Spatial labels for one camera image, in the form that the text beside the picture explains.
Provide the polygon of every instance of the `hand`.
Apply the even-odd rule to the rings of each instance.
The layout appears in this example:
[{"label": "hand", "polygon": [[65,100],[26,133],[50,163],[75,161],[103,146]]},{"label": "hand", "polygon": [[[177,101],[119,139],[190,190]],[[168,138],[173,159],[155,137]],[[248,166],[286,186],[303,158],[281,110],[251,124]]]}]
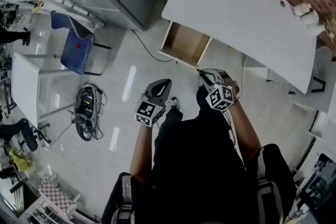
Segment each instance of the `hand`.
[{"label": "hand", "polygon": [[239,86],[238,86],[237,81],[233,81],[232,78],[225,71],[218,71],[218,73],[223,78],[224,85],[232,87],[233,100],[236,100],[237,93],[239,93]]}]

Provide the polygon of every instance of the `checkered cloth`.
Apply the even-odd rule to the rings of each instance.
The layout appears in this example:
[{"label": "checkered cloth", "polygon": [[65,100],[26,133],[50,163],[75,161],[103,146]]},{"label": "checkered cloth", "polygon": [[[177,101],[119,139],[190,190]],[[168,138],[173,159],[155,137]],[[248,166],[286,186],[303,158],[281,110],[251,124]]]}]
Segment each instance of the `checkered cloth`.
[{"label": "checkered cloth", "polygon": [[43,180],[39,192],[49,207],[62,217],[71,219],[76,204],[67,198],[62,191],[55,188],[48,179]]}]

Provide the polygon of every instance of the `black pants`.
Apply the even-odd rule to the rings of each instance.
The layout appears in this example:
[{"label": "black pants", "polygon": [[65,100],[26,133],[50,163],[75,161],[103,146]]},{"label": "black pants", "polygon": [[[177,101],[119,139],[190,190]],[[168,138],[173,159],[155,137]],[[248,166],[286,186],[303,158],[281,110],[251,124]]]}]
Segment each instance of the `black pants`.
[{"label": "black pants", "polygon": [[28,32],[12,32],[0,27],[0,44],[11,43],[18,39],[25,39]]},{"label": "black pants", "polygon": [[[197,104],[200,107],[200,112],[197,116],[197,120],[199,121],[223,121],[223,114],[219,110],[212,109],[208,102],[205,100],[207,97],[208,92],[206,91],[204,86],[201,86],[196,94],[196,100]],[[156,153],[157,148],[161,144],[161,142],[164,140],[167,133],[169,133],[169,130],[172,126],[174,126],[176,123],[181,122],[183,117],[183,113],[179,111],[177,108],[171,108],[169,112],[166,114],[165,121],[161,124],[159,134],[157,135],[157,138],[154,141],[155,145],[155,152],[154,152],[154,161],[156,159]],[[229,126],[223,127],[223,130],[229,130]]]}]

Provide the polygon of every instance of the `wooden drawer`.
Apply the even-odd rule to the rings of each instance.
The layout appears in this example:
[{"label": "wooden drawer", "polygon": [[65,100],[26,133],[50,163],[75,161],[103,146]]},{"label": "wooden drawer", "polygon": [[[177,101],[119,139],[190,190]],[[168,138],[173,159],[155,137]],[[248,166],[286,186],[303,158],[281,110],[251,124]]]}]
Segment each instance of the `wooden drawer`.
[{"label": "wooden drawer", "polygon": [[191,28],[170,22],[159,53],[197,67],[211,39]]}]

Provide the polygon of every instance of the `white desk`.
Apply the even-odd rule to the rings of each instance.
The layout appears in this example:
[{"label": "white desk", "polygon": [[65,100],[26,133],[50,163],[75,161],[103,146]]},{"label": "white desk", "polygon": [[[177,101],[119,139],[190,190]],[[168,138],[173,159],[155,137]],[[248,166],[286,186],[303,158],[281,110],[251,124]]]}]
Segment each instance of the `white desk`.
[{"label": "white desk", "polygon": [[43,71],[29,58],[55,58],[52,55],[23,55],[14,53],[12,64],[12,97],[27,119],[38,128],[38,123],[47,117],[74,104],[40,115],[40,79],[73,74],[71,70]]},{"label": "white desk", "polygon": [[286,0],[168,0],[162,17],[234,47],[306,93],[316,37]]}]

